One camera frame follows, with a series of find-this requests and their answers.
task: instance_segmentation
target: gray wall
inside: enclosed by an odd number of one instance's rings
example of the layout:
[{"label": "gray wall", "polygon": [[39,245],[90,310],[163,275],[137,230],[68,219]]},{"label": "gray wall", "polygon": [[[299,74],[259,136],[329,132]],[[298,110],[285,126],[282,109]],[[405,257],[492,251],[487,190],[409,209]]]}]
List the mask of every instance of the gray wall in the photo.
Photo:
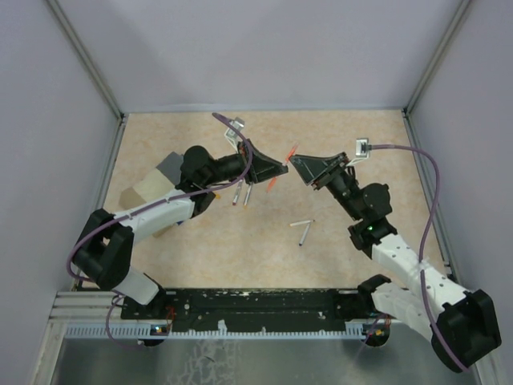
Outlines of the gray wall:
[{"label": "gray wall", "polygon": [[475,2],[413,114],[442,169],[440,209],[459,276],[493,297],[505,364],[513,362],[512,25],[511,0]]},{"label": "gray wall", "polygon": [[0,383],[26,383],[116,127],[41,0],[0,5]]},{"label": "gray wall", "polygon": [[124,111],[180,111],[403,107],[459,1],[61,3]]}]

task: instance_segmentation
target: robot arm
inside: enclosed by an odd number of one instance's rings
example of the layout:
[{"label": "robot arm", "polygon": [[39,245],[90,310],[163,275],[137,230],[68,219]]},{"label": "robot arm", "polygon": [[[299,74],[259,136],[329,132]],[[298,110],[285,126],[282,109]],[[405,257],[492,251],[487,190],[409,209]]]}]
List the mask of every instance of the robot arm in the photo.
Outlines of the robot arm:
[{"label": "robot arm", "polygon": [[[363,282],[359,293],[370,310],[390,314],[431,342],[437,356],[452,371],[461,371],[433,332],[423,295],[426,295],[436,326],[450,350],[467,367],[501,344],[491,298],[482,290],[470,292],[440,274],[398,235],[386,219],[392,213],[389,188],[373,183],[358,186],[354,168],[343,152],[333,157],[295,155],[290,158],[301,179],[314,189],[326,187],[355,220],[349,235],[356,249],[394,272],[408,290],[382,275]],[[424,271],[426,287],[421,285]]]},{"label": "robot arm", "polygon": [[[288,171],[277,160],[252,149],[252,162],[245,181],[256,184]],[[141,305],[158,308],[163,289],[147,275],[131,267],[134,244],[176,222],[186,221],[203,213],[214,200],[214,192],[186,195],[206,189],[213,184],[233,181],[248,163],[248,149],[243,142],[237,154],[214,159],[201,146],[189,148],[184,154],[180,183],[165,196],[134,209],[110,214],[104,209],[93,212],[79,240],[109,221],[118,223],[99,231],[74,255],[72,261],[102,290],[114,290],[134,299]]]}]

